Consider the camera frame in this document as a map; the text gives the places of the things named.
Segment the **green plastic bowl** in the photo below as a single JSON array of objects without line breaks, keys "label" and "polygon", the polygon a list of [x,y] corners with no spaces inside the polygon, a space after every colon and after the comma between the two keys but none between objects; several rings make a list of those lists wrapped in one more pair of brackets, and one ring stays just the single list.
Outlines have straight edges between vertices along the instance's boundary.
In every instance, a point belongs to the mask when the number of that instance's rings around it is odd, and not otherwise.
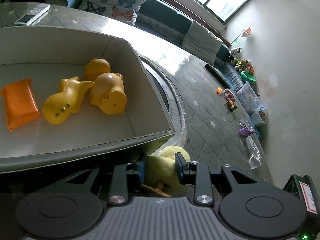
[{"label": "green plastic bowl", "polygon": [[248,82],[250,83],[251,85],[255,85],[256,84],[256,79],[253,75],[249,74],[248,72],[246,71],[242,71],[240,73],[240,77],[242,79],[242,81],[244,82]]}]

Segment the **yellow plush chick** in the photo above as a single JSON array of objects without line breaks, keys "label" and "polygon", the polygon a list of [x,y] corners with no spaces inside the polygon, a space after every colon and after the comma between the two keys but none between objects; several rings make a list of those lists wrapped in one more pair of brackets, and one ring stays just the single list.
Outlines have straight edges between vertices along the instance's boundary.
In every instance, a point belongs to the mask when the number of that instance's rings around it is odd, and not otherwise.
[{"label": "yellow plush chick", "polygon": [[175,171],[175,154],[181,153],[190,162],[189,153],[180,146],[167,146],[158,155],[146,158],[142,186],[162,197],[177,197],[185,194],[188,186],[181,185]]}]

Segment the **white cardboard box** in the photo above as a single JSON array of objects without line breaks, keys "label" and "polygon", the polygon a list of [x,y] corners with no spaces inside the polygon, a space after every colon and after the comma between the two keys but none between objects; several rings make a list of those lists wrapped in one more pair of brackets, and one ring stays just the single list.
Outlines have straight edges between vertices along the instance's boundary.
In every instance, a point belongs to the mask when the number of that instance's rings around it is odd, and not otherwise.
[{"label": "white cardboard box", "polygon": [[52,166],[175,134],[131,44],[59,27],[1,29],[1,172]]}]

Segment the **yellow rubber duck toy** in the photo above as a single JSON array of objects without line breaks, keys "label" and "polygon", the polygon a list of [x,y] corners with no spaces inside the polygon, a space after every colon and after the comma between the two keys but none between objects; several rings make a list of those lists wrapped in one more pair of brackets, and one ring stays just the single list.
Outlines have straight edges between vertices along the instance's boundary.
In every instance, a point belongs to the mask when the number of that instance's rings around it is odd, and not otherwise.
[{"label": "yellow rubber duck toy", "polygon": [[91,59],[84,67],[84,79],[94,82],[88,94],[91,104],[107,115],[125,113],[127,97],[124,78],[121,74],[112,72],[105,59]]}]

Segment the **clear plastic storage bin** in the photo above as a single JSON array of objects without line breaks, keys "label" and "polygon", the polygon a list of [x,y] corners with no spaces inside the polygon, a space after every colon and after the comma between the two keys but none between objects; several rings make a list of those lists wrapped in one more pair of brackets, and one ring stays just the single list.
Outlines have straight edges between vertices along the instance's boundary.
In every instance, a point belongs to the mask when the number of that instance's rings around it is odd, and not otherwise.
[{"label": "clear plastic storage bin", "polygon": [[250,83],[246,82],[236,93],[238,99],[248,114],[265,111],[266,106],[254,92]]}]

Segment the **orange snack packet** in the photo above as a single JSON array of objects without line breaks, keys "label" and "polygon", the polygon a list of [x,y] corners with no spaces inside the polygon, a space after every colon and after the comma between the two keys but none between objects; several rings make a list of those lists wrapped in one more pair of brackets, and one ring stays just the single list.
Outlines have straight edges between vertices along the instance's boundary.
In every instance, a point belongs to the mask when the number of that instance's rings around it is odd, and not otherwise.
[{"label": "orange snack packet", "polygon": [[9,131],[33,122],[41,117],[31,90],[32,79],[23,79],[3,86],[1,96]]}]

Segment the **black remote on cover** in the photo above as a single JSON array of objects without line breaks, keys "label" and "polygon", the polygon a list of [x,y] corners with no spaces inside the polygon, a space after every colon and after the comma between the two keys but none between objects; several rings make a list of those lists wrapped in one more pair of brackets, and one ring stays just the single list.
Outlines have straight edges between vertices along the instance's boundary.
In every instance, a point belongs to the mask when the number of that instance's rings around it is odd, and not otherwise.
[{"label": "black remote on cover", "polygon": [[215,77],[217,79],[217,81],[224,87],[224,88],[228,88],[230,89],[230,85],[227,82],[227,80],[224,78],[224,76],[221,74],[221,72],[215,68],[214,66],[212,66],[209,63],[206,63],[205,65],[206,70],[208,70],[208,72],[210,72],[210,74],[212,74],[213,77]]}]

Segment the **white remote control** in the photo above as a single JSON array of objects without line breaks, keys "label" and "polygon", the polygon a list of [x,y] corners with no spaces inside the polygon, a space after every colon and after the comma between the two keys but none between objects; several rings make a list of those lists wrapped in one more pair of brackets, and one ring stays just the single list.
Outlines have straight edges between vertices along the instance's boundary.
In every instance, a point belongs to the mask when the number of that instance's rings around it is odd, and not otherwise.
[{"label": "white remote control", "polygon": [[29,12],[24,14],[18,20],[16,20],[14,22],[14,25],[29,26],[32,23],[34,23],[36,20],[38,20],[41,16],[43,16],[45,13],[47,13],[49,9],[50,9],[49,4],[45,4],[45,3],[38,4],[36,7],[34,7]]}]

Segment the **grey quilted star cover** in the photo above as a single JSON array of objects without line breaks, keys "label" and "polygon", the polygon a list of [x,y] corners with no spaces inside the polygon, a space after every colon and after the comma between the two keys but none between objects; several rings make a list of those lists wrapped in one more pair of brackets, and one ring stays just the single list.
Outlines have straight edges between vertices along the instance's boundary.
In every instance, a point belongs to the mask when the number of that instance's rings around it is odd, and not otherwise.
[{"label": "grey quilted star cover", "polygon": [[238,135],[239,122],[247,114],[242,107],[233,113],[228,111],[223,99],[214,92],[220,82],[201,59],[143,30],[58,5],[52,5],[36,25],[91,30],[126,39],[139,55],[165,72],[181,94],[187,132],[184,146],[193,160],[212,168],[232,164],[266,182],[273,181],[265,161],[255,170],[250,168],[248,148]]}]

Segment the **grey white cushion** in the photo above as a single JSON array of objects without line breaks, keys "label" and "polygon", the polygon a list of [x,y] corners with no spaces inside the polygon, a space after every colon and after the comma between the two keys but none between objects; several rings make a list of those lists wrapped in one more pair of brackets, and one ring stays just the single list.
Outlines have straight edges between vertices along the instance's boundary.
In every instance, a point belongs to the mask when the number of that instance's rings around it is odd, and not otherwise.
[{"label": "grey white cushion", "polygon": [[222,40],[220,38],[216,37],[203,25],[193,21],[183,38],[182,48],[206,63],[213,65],[221,44]]}]

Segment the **dark teal sofa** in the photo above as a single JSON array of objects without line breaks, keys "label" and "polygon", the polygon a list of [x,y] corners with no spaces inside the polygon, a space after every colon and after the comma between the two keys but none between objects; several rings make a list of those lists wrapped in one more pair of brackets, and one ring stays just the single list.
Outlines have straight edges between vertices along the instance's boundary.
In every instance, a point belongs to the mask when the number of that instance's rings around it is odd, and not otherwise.
[{"label": "dark teal sofa", "polygon": [[[82,0],[46,0],[46,2],[76,9]],[[147,0],[137,14],[135,27],[181,47],[182,40],[192,22],[186,14],[163,0]],[[216,54],[218,63],[212,64],[208,69],[215,72],[213,68],[216,68],[231,88],[237,92],[245,82],[235,70],[232,70],[232,57],[229,48],[222,43]]]}]

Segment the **pile of plush toys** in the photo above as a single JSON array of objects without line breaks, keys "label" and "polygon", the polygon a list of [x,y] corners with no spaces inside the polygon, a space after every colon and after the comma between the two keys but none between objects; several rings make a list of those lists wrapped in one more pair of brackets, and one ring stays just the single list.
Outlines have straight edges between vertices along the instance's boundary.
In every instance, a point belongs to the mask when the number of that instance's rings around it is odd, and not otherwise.
[{"label": "pile of plush toys", "polygon": [[234,47],[230,51],[229,59],[231,65],[240,74],[241,72],[247,72],[249,74],[254,73],[253,65],[249,60],[240,59],[241,47]]}]

